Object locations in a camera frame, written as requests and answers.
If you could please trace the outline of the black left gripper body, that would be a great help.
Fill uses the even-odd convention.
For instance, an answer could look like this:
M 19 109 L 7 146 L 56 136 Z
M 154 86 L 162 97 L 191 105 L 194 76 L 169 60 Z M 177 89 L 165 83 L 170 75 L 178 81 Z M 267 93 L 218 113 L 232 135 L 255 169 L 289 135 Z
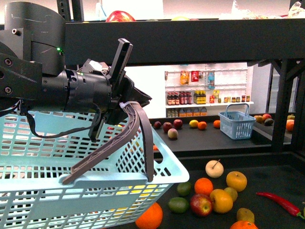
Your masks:
M 136 101 L 141 106 L 150 103 L 151 97 L 137 89 L 126 76 L 125 66 L 133 45 L 124 38 L 119 45 L 106 73 L 98 71 L 89 60 L 81 71 L 65 70 L 68 81 L 69 98 L 65 110 L 74 113 L 95 113 L 88 136 L 95 141 L 104 123 L 117 124 L 126 118 L 119 104 Z

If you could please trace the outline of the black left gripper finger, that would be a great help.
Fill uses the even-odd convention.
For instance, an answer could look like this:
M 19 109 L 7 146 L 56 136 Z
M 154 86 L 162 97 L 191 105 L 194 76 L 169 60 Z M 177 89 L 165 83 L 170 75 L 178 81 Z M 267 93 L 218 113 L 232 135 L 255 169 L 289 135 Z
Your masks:
M 141 108 L 141 106 L 139 104 L 122 104 L 121 108 L 128 115 L 128 124 L 124 130 L 72 166 L 71 173 L 62 180 L 62 184 L 66 185 L 73 182 L 75 179 L 82 176 L 92 167 L 96 166 L 102 160 L 128 143 L 131 138 L 136 135 L 140 126 L 138 110 Z

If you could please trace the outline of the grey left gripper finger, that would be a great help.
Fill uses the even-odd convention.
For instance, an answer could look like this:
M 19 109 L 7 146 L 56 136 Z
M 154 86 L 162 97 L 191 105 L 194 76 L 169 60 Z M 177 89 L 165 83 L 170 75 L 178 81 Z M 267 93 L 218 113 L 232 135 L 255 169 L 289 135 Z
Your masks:
M 149 182 L 153 181 L 154 157 L 153 157 L 153 133 L 150 121 L 139 103 L 134 104 L 135 111 L 140 119 L 142 141 L 144 148 L 145 172 Z

